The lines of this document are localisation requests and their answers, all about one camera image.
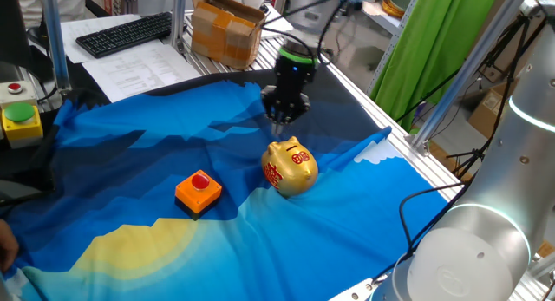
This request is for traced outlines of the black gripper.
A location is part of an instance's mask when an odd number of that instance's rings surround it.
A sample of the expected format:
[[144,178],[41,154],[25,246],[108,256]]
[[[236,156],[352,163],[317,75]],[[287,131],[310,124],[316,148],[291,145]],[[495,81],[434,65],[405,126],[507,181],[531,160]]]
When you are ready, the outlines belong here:
[[271,122],[271,132],[281,134],[283,129],[310,110],[308,98],[301,97],[283,112],[280,101],[297,98],[304,86],[313,82],[317,64],[308,59],[279,57],[274,66],[276,81],[261,90],[261,98],[267,119]]

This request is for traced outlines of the person's right hand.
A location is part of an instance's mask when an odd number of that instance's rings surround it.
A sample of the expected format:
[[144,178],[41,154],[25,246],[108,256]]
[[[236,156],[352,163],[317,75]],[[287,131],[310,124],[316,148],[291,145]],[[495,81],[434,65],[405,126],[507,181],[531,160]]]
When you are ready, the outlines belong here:
[[19,244],[8,223],[0,220],[1,271],[7,272],[19,251]]

